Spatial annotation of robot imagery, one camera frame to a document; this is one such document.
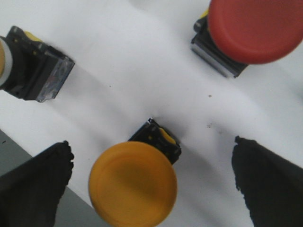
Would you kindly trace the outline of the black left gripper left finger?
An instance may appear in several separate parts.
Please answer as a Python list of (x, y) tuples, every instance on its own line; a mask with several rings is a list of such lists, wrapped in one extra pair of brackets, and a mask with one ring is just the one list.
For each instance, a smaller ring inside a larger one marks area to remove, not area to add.
[(0, 177), (2, 227), (52, 227), (72, 175), (74, 155), (58, 142)]

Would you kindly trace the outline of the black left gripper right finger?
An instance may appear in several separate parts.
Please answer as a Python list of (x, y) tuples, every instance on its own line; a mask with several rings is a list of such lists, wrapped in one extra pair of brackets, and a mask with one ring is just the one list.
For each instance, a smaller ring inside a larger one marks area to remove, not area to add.
[(303, 225), (303, 170), (239, 136), (232, 152), (235, 184), (256, 227)]

